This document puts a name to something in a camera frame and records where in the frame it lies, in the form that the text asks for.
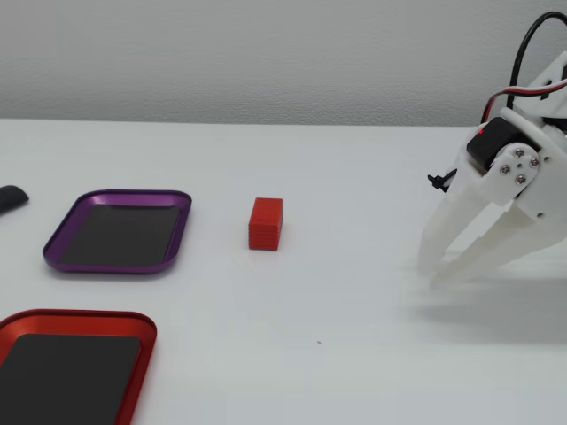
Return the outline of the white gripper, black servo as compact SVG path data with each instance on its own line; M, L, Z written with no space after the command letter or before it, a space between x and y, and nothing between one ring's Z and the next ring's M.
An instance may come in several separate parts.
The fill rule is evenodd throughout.
M566 220L566 111L537 118L505 108L459 150L454 166L418 252L418 270L431 271L434 287L478 277L529 253L532 219ZM447 248L490 204L510 208L446 263Z

